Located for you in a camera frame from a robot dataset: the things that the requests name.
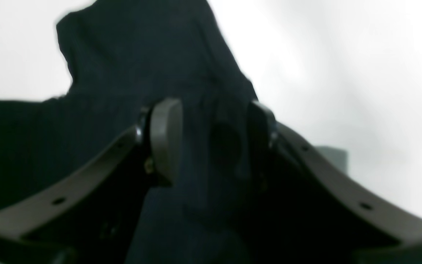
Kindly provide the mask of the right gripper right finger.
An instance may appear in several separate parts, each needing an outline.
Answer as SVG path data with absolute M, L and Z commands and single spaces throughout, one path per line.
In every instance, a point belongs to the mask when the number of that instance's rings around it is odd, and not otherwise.
M 247 107 L 247 133 L 252 172 L 271 188 L 295 187 L 304 202 L 325 202 L 316 209 L 335 230 L 358 228 L 368 235 L 391 239 L 393 251 L 422 251 L 422 219 L 387 202 L 330 164 L 303 137 L 276 121 L 258 101 Z

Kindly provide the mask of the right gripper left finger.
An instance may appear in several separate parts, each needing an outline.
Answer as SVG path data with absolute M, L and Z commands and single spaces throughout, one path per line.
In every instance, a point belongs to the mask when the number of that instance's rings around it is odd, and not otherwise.
M 87 199 L 105 182 L 134 148 L 150 151 L 143 162 L 147 173 L 159 174 L 159 184 L 170 186 L 179 174 L 182 142 L 182 102 L 166 98 L 124 130 L 97 157 L 79 170 L 23 201 L 0 209 L 0 238 L 18 241 Z

